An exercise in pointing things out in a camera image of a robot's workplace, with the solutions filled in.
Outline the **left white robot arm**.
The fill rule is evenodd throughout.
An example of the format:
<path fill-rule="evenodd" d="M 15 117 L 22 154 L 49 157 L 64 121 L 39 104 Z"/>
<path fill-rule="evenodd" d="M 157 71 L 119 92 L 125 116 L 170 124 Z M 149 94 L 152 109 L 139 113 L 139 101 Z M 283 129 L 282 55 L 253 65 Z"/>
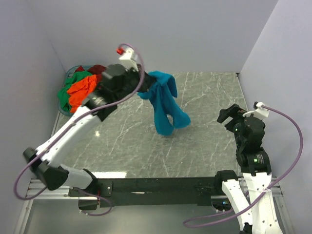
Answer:
<path fill-rule="evenodd" d="M 118 103 L 131 93 L 146 92 L 155 78 L 142 68 L 126 69 L 120 64 L 107 67 L 94 91 L 82 101 L 71 118 L 44 144 L 23 152 L 30 169 L 50 191 L 63 185 L 82 190 L 96 190 L 98 179 L 87 169 L 65 166 L 64 157 L 91 129 L 100 125 Z"/>

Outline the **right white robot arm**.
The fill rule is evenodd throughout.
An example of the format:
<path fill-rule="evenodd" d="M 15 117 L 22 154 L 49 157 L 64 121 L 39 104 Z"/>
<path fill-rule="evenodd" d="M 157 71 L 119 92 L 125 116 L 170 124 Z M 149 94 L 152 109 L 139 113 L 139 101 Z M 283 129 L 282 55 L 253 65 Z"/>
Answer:
<path fill-rule="evenodd" d="M 225 128 L 234 134 L 236 160 L 247 185 L 245 194 L 233 171 L 220 171 L 216 179 L 237 215 L 242 234 L 280 234 L 273 193 L 268 187 L 272 181 L 272 170 L 268 154 L 262 147 L 265 134 L 263 119 L 268 111 L 256 108 L 246 111 L 233 104 L 219 112 L 217 122 L 223 123 L 231 117 Z"/>

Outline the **blue t shirt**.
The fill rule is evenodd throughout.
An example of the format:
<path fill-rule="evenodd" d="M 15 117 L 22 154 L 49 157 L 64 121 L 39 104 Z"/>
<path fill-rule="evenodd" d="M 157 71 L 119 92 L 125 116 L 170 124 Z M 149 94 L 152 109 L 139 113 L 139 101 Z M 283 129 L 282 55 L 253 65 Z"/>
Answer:
<path fill-rule="evenodd" d="M 190 117 L 175 101 L 177 98 L 175 78 L 160 71 L 150 72 L 149 76 L 155 78 L 155 82 L 147 92 L 139 92 L 138 96 L 150 101 L 154 109 L 154 124 L 157 133 L 169 136 L 174 129 L 190 125 Z"/>

